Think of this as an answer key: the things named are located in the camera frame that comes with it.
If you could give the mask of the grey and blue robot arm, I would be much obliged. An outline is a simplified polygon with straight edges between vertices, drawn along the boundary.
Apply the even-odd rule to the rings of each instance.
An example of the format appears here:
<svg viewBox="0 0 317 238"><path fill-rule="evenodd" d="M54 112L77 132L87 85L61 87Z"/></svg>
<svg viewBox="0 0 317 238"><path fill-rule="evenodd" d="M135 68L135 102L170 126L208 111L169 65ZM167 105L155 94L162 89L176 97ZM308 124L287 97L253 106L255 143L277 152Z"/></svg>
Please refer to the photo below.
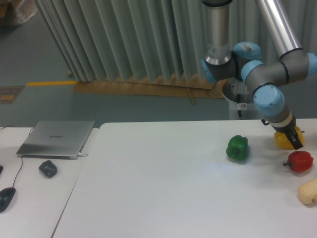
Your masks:
<svg viewBox="0 0 317 238"><path fill-rule="evenodd" d="M279 86L317 76L317 57L304 52L279 0L258 0L256 5L264 19L279 61L264 65L259 47L246 49L246 43L229 40L229 0L204 0L207 9L207 52L201 64L208 82L227 78L241 80L253 97L258 111L277 132L285 134L294 149L302 148L295 130L296 118L287 106Z"/></svg>

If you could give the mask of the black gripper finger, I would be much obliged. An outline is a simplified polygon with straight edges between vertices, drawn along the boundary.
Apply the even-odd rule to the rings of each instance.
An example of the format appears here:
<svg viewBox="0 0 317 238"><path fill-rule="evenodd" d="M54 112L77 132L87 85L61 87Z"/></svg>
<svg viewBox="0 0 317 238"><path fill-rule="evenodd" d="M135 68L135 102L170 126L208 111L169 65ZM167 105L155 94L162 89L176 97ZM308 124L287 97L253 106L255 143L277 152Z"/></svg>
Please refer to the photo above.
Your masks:
<svg viewBox="0 0 317 238"><path fill-rule="evenodd" d="M286 136L285 148L287 149L300 149L304 146L304 137L300 128L294 128L284 134Z"/></svg>

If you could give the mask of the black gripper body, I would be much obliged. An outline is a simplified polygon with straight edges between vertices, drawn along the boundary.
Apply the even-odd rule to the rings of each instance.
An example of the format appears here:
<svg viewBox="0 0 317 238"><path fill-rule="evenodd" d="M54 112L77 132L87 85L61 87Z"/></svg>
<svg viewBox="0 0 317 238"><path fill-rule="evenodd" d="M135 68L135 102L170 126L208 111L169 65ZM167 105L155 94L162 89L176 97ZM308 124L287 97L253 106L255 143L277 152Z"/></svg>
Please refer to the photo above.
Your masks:
<svg viewBox="0 0 317 238"><path fill-rule="evenodd" d="M289 133L295 130L296 118L284 120L282 122L270 122L270 125L280 133Z"/></svg>

